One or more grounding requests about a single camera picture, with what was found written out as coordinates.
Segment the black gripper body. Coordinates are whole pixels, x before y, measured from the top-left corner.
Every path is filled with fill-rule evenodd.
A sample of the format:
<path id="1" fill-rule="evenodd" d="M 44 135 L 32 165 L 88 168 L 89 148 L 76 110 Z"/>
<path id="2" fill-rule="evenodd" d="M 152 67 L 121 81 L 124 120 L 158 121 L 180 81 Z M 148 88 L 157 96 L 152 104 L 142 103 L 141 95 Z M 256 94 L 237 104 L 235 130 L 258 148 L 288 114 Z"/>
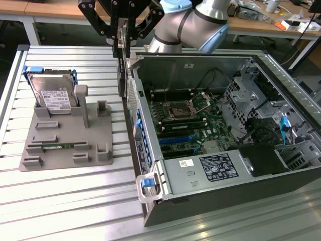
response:
<path id="1" fill-rule="evenodd" d="M 136 22 L 150 20 L 148 5 L 150 1 L 97 1 L 102 9 L 110 16 L 129 20 L 135 17 Z"/>

